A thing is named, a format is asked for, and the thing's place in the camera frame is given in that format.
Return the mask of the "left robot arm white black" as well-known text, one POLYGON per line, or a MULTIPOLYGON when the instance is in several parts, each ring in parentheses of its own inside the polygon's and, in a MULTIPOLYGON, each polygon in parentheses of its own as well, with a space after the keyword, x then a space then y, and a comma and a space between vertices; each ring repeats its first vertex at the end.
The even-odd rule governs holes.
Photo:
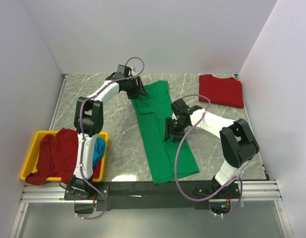
POLYGON ((96 92, 77 100, 74 126, 78 133, 78 152, 69 185, 82 199, 90 198, 94 192, 93 153, 104 124, 103 107, 121 91, 126 92, 129 99, 147 95, 140 76, 117 79, 112 74, 96 92))

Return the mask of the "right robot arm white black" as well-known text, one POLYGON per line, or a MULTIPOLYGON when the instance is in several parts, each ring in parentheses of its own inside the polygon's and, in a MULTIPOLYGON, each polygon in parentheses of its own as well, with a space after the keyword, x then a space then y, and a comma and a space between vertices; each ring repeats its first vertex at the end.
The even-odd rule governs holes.
POLYGON ((173 114, 165 119, 164 140, 173 137, 174 143, 180 142, 187 135, 187 127, 201 128, 220 139, 224 162, 213 178, 212 193, 223 198, 243 165, 259 153, 259 145, 248 122, 244 119, 226 119, 205 109, 189 109, 181 115, 173 114))

